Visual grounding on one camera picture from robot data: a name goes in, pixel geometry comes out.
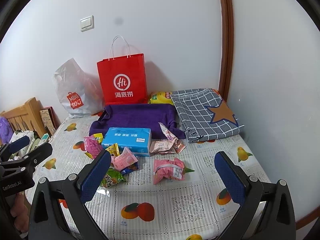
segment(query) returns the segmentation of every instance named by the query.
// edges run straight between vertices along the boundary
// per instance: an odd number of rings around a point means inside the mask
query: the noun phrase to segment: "brown wooden trim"
[[[296,222],[296,230],[303,228],[304,226],[311,223],[318,217],[320,217],[320,206],[318,206],[310,214],[306,215],[305,217],[301,218],[298,222]]]
[[[222,57],[219,93],[227,101],[233,62],[234,23],[232,0],[220,0],[222,16]]]

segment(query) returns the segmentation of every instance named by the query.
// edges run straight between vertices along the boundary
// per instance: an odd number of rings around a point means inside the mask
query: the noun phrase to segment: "purple cloth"
[[[9,143],[13,135],[10,123],[4,117],[0,117],[0,138],[3,144]]]
[[[89,136],[102,133],[110,127],[150,128],[153,139],[166,139],[158,122],[163,123],[179,139],[185,139],[183,131],[177,129],[176,109],[170,104],[107,105],[97,121],[91,124]]]

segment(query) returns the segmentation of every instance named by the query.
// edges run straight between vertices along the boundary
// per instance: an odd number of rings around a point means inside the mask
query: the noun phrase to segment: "light switch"
[[[80,20],[80,30],[82,32],[93,28],[93,15]]]

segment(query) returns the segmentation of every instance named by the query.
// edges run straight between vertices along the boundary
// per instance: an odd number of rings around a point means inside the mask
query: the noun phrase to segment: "yellow package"
[[[102,133],[95,133],[95,134],[93,134],[93,136],[94,136],[94,138],[97,140],[97,142],[98,142],[99,144],[102,143],[102,140],[103,140],[103,135],[102,135]]]
[[[113,145],[109,146],[106,150],[110,152],[111,156],[117,157],[120,155],[119,147],[117,143],[114,143]]]
[[[148,104],[171,104],[173,102],[171,100],[170,95],[172,92],[152,92],[150,94]]]

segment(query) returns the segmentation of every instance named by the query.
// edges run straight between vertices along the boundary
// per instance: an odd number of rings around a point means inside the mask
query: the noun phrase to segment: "haidilao logo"
[[[118,74],[113,80],[116,89],[124,91],[130,87],[130,78],[125,74]]]

